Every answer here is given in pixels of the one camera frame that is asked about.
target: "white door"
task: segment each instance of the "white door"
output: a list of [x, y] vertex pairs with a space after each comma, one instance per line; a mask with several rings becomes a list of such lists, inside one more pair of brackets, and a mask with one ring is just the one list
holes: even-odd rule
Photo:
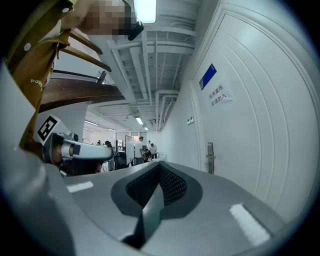
[[[213, 64], [216, 74], [201, 90]], [[212, 142], [214, 174], [266, 202], [289, 221], [313, 186], [319, 154], [314, 105], [299, 71], [269, 37], [225, 15], [193, 78], [205, 142]], [[211, 105], [229, 87], [233, 101]]]

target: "black mesh panel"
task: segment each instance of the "black mesh panel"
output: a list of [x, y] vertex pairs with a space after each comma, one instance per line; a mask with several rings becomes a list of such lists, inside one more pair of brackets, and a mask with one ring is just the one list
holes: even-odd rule
[[160, 165], [131, 181], [126, 186], [127, 194], [139, 205], [145, 207], [160, 184], [164, 205], [168, 206], [179, 200], [187, 191], [187, 183], [173, 172]]

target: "chair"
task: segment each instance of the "chair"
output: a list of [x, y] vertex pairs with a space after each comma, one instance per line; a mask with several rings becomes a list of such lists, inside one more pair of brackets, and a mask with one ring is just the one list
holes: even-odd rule
[[120, 169], [124, 169], [126, 168], [126, 153], [124, 152], [118, 152], [116, 153], [115, 157], [114, 157], [114, 168], [115, 170], [120, 170]]

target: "blue sign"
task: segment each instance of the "blue sign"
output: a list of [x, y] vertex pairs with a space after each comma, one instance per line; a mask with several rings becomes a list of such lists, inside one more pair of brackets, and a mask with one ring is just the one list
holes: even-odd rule
[[216, 73], [216, 68], [213, 64], [211, 64], [208, 70], [205, 72], [204, 76], [200, 80], [201, 90], [203, 90], [206, 87], [206, 85], [210, 82], [210, 80], [214, 77]]

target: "wall sign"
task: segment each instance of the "wall sign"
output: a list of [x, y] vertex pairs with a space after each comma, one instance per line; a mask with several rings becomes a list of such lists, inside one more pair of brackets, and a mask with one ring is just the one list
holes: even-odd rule
[[210, 88], [207, 89], [210, 89], [206, 96], [209, 107], [212, 110], [234, 100], [231, 88], [226, 81], [222, 80], [218, 83], [211, 83]]
[[214, 67], [213, 64], [211, 64], [199, 82], [201, 90], [203, 90], [206, 87], [206, 85], [210, 82], [210, 80], [214, 77], [216, 73], [217, 73], [216, 68]]

